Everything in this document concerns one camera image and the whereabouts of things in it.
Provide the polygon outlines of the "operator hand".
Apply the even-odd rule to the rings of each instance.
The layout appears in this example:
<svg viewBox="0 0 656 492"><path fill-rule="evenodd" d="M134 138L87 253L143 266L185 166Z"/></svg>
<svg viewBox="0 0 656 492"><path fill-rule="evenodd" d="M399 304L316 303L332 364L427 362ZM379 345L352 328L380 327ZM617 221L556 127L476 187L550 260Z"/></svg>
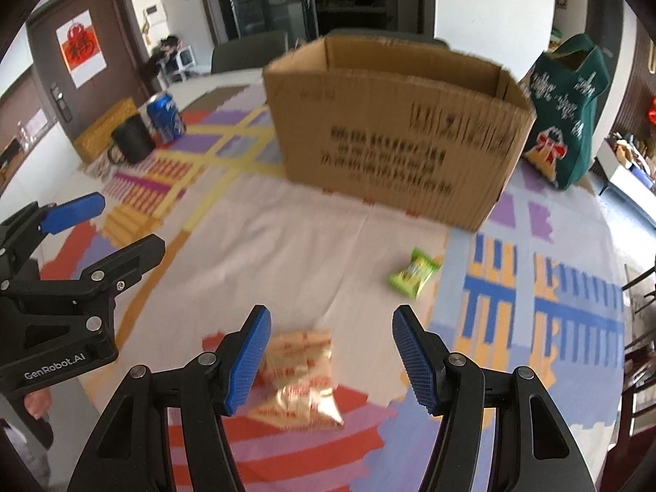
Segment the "operator hand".
<svg viewBox="0 0 656 492"><path fill-rule="evenodd" d="M43 419L49 412L52 404L52 396L49 389L41 389L28 393L23 398L25 410L35 419Z"/></svg>

